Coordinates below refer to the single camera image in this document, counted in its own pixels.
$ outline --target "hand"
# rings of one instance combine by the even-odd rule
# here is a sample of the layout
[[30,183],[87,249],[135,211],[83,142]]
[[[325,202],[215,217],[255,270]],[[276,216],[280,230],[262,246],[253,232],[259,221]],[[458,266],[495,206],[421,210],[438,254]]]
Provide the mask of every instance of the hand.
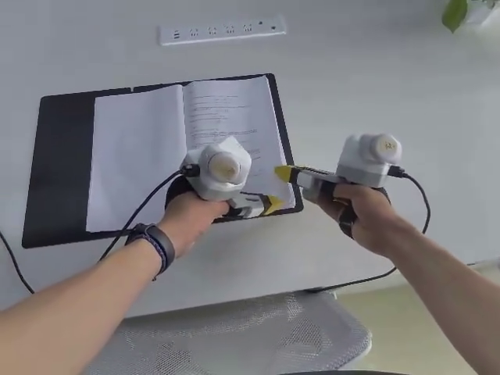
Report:
[[172,241],[175,256],[179,258],[205,233],[212,221],[227,213],[228,209],[226,202],[204,201],[190,191],[172,200],[158,228]]
[[[358,216],[352,228],[352,236],[361,246],[375,254],[387,256],[393,229],[401,225],[410,226],[394,211],[382,193],[370,187],[339,184],[335,188],[334,197],[352,202]],[[335,202],[334,197],[322,196],[318,205],[338,222],[345,205]]]

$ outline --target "black folder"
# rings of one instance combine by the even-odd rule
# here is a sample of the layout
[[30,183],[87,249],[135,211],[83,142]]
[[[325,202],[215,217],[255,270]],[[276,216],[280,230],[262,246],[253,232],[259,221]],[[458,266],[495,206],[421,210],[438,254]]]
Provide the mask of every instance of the black folder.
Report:
[[[247,80],[261,76],[266,76],[270,84],[286,162],[293,164],[274,75],[268,73],[218,80]],[[86,231],[95,99],[102,96],[153,91],[173,84],[134,87],[133,91],[126,87],[51,95],[40,100],[30,188],[24,217],[22,241],[24,248],[112,238],[118,234],[121,228],[98,233]],[[294,208],[278,210],[272,215],[302,211],[302,196],[298,187],[294,187],[294,195]]]

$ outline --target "printed page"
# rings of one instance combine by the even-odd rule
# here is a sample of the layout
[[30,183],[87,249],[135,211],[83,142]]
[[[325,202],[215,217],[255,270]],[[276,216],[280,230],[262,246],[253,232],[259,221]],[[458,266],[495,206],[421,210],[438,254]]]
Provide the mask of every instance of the printed page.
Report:
[[295,207],[291,186],[274,174],[286,162],[266,77],[193,82],[184,88],[184,114],[187,148],[235,136],[252,156],[245,191],[276,195],[284,208]]
[[[87,231],[120,230],[151,191],[179,168],[186,154],[180,85],[95,99]],[[167,187],[135,223],[164,213]]]

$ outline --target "power strip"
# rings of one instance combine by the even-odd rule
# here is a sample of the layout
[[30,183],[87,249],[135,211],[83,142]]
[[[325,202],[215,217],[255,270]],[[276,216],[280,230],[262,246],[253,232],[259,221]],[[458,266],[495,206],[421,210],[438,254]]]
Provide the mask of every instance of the power strip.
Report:
[[159,27],[160,45],[185,45],[207,41],[270,37],[287,33],[281,16],[268,19],[213,23],[207,26]]

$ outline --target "wire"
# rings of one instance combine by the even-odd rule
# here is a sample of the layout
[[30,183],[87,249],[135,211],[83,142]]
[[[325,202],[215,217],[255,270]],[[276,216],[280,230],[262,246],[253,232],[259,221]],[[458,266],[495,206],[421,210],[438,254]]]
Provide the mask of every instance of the wire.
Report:
[[116,235],[114,240],[111,241],[111,244],[109,244],[108,248],[102,253],[101,258],[99,258],[99,262],[101,262],[108,254],[109,252],[113,249],[113,247],[116,245],[120,237],[122,237],[125,232],[128,229],[128,226],[134,221],[135,217],[139,214],[139,212],[148,204],[149,201],[151,201],[151,198],[155,196],[155,194],[160,191],[161,188],[163,188],[165,185],[167,185],[174,177],[179,176],[182,174],[181,170],[177,170],[174,173],[172,173],[170,176],[168,176],[160,185],[155,187],[151,193],[146,197],[146,199],[136,208],[130,219],[125,223],[123,228],[121,229],[120,232]]
[[3,233],[0,231],[0,238],[2,239],[3,245],[7,249],[7,252],[10,255],[10,259],[12,260],[12,264],[14,265],[14,268],[16,269],[17,276],[21,280],[21,283],[23,283],[24,287],[32,294],[34,295],[34,290],[31,287],[31,285],[28,284],[26,279],[23,276],[23,273],[21,272],[21,269],[19,268],[19,264],[17,264],[16,257],[14,256],[13,250],[10,248],[9,243],[7,242],[7,239],[4,237]]
[[[122,237],[125,232],[127,231],[128,226],[134,221],[135,217],[139,214],[139,212],[148,204],[148,202],[153,198],[153,196],[160,191],[161,188],[163,188],[165,185],[167,185],[173,178],[179,176],[180,174],[186,174],[189,176],[193,176],[195,174],[199,173],[199,167],[195,165],[187,165],[181,168],[180,170],[172,173],[168,178],[166,178],[164,181],[162,181],[157,187],[153,189],[153,191],[146,197],[146,199],[137,207],[137,209],[134,211],[130,219],[127,221],[127,223],[123,226],[121,231],[116,235],[116,237],[112,240],[111,244],[108,246],[108,248],[102,253],[101,258],[99,258],[99,262],[103,260],[109,252],[113,249],[113,246],[116,245],[120,237]],[[19,268],[19,264],[17,263],[16,257],[14,256],[14,252],[11,249],[9,243],[7,242],[7,239],[4,237],[3,233],[0,231],[0,238],[2,239],[3,245],[7,249],[7,252],[10,255],[10,259],[12,260],[12,264],[14,265],[14,268],[16,269],[17,276],[23,283],[24,287],[32,294],[34,295],[34,289],[28,284],[26,279],[24,278],[23,273],[21,272],[21,269]]]
[[427,194],[425,194],[425,190],[423,189],[422,185],[419,184],[419,181],[411,177],[409,174],[403,173],[402,178],[412,181],[413,184],[420,190],[420,194],[422,195],[423,198],[423,204],[425,205],[425,208],[427,210],[427,217],[425,219],[425,224],[423,225],[422,228],[422,233],[425,234],[427,232],[427,228],[429,227],[429,222],[430,222],[430,204],[429,204],[429,199],[427,199]]
[[[153,191],[146,197],[146,199],[137,207],[137,209],[134,211],[134,213],[132,213],[132,216],[129,218],[127,223],[123,226],[121,231],[112,240],[111,244],[109,244],[109,246],[106,248],[106,250],[102,253],[101,258],[99,258],[99,262],[102,261],[109,254],[109,252],[111,252],[113,247],[116,245],[116,243],[118,242],[120,237],[122,237],[125,234],[129,225],[134,221],[134,219],[139,214],[139,212],[148,204],[148,202],[153,198],[153,196],[155,196],[155,194],[158,193],[158,191],[160,191],[161,188],[163,188],[165,185],[167,185],[173,178],[175,178],[181,174],[194,176],[197,173],[199,173],[199,168],[197,168],[197,166],[193,166],[193,165],[185,166],[181,170],[178,170],[178,171],[172,173],[162,183],[160,183],[157,187],[155,187],[153,189]],[[427,232],[427,228],[429,227],[429,222],[430,222],[430,204],[429,204],[429,200],[427,199],[427,195],[425,193],[425,190],[423,189],[422,185],[420,185],[419,182],[415,178],[413,178],[409,174],[405,173],[404,170],[399,168],[399,167],[396,170],[392,170],[390,172],[390,175],[392,175],[394,177],[398,177],[398,178],[405,178],[407,180],[412,181],[415,184],[415,186],[419,189],[420,193],[422,194],[423,202],[424,202],[425,207],[427,209],[427,218],[425,220],[425,224],[423,225],[423,229],[422,229],[422,233],[425,234]],[[12,260],[12,264],[14,265],[14,268],[16,269],[17,276],[19,277],[19,279],[23,283],[24,287],[31,294],[34,294],[34,289],[28,284],[28,282],[24,278],[24,275],[19,268],[19,264],[16,261],[16,257],[14,256],[13,250],[10,248],[9,243],[7,242],[7,240],[5,239],[5,237],[1,231],[0,231],[0,238],[2,239],[2,242],[5,246],[5,248],[7,249],[7,252],[10,255],[10,259]],[[338,284],[338,285],[334,285],[331,287],[318,287],[318,288],[314,288],[314,289],[309,289],[307,291],[311,292],[311,293],[319,293],[321,291],[329,291],[332,289],[343,288],[343,287],[347,287],[350,285],[362,284],[362,283],[366,283],[368,281],[382,279],[384,277],[389,276],[390,274],[392,274],[395,271],[396,271],[396,267],[394,267],[391,270],[387,271],[386,273],[382,273],[381,275],[378,275],[378,276],[368,277],[366,279],[361,279],[361,280],[356,280],[356,281],[351,281],[349,283]]]
[[[430,204],[429,204],[429,200],[427,199],[427,194],[425,194],[425,190],[423,189],[422,185],[420,185],[420,183],[415,178],[411,177],[409,174],[407,174],[403,170],[403,168],[400,168],[400,167],[395,167],[394,169],[390,170],[389,175],[391,175],[393,177],[397,177],[397,178],[405,178],[406,180],[410,180],[419,189],[420,194],[422,195],[422,198],[423,198],[423,203],[425,204],[425,208],[427,210],[425,224],[423,225],[423,228],[422,228],[422,233],[425,234],[427,232],[427,228],[429,227],[429,222],[430,222]],[[389,276],[390,274],[392,274],[396,270],[397,270],[396,267],[392,267],[389,271],[387,271],[386,273],[382,273],[381,275],[367,277],[366,279],[351,281],[351,282],[343,283],[343,284],[339,284],[339,285],[332,285],[330,287],[316,287],[313,289],[308,289],[307,292],[320,293],[321,291],[331,291],[332,289],[340,289],[343,287],[349,287],[351,285],[363,284],[363,283],[367,283],[368,281],[383,279],[384,277]]]

